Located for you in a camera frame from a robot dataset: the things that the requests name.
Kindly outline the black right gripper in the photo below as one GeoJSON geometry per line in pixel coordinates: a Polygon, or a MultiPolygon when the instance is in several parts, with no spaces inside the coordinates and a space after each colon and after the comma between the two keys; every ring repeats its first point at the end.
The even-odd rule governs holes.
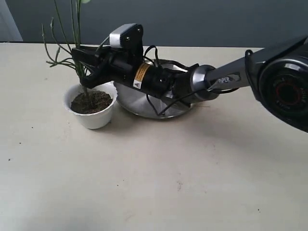
{"type": "Polygon", "coordinates": [[[148,64],[142,54],[110,46],[75,47],[71,56],[84,65],[97,65],[98,69],[80,77],[80,84],[88,89],[114,81],[160,99],[171,90],[176,75],[183,73],[148,64]]]}

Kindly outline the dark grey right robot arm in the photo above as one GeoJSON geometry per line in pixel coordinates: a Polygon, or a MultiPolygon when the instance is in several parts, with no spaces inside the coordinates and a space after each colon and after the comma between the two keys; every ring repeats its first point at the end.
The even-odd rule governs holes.
{"type": "Polygon", "coordinates": [[[301,131],[308,129],[306,36],[256,52],[246,50],[244,57],[219,68],[195,64],[186,71],[171,70],[146,63],[138,50],[109,46],[74,48],[72,58],[89,69],[90,74],[80,82],[89,89],[114,81],[168,106],[189,106],[250,87],[272,115],[301,131]]]}

